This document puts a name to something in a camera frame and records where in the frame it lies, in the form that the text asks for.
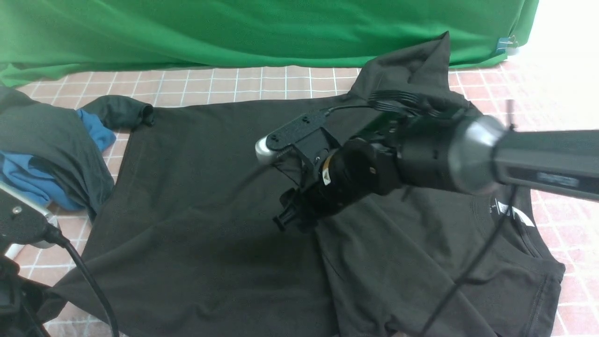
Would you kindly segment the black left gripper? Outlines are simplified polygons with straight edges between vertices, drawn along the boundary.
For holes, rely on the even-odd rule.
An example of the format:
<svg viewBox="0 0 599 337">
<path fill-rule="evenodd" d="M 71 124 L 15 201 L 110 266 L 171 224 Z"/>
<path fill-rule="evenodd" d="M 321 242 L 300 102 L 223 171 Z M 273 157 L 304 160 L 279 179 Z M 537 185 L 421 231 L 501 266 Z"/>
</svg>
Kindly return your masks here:
<svg viewBox="0 0 599 337">
<path fill-rule="evenodd" d="M 0 263 L 0 335 L 2 337 L 49 337 L 24 290 L 20 267 L 6 256 Z"/>
</svg>

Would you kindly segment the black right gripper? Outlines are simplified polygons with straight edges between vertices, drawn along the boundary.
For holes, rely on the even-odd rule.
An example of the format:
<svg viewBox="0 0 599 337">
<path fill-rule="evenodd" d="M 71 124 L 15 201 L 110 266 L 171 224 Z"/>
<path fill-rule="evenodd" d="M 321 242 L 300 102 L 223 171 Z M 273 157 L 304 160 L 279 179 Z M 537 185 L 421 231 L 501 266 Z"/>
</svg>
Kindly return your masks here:
<svg viewBox="0 0 599 337">
<path fill-rule="evenodd" d="M 406 123 L 402 113 L 383 112 L 342 144 L 322 127 L 292 145 L 304 173 L 300 186 L 279 198 L 282 211 L 272 218 L 277 228 L 309 233 L 318 220 L 368 195 L 385 196 L 403 187 L 398 130 Z"/>
</svg>

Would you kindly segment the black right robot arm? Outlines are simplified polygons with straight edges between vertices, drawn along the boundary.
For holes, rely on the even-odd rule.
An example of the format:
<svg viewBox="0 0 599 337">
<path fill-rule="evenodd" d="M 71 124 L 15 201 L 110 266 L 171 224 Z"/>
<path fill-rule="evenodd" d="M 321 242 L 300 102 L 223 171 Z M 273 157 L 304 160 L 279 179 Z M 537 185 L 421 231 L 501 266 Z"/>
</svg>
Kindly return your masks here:
<svg viewBox="0 0 599 337">
<path fill-rule="evenodd" d="M 257 141 L 259 162 L 294 153 L 306 174 L 285 192 L 274 222 L 307 232 L 364 197 L 403 186 L 483 195 L 500 185 L 597 200 L 598 132 L 516 132 L 496 118 L 383 113 L 346 143 L 304 114 Z"/>
</svg>

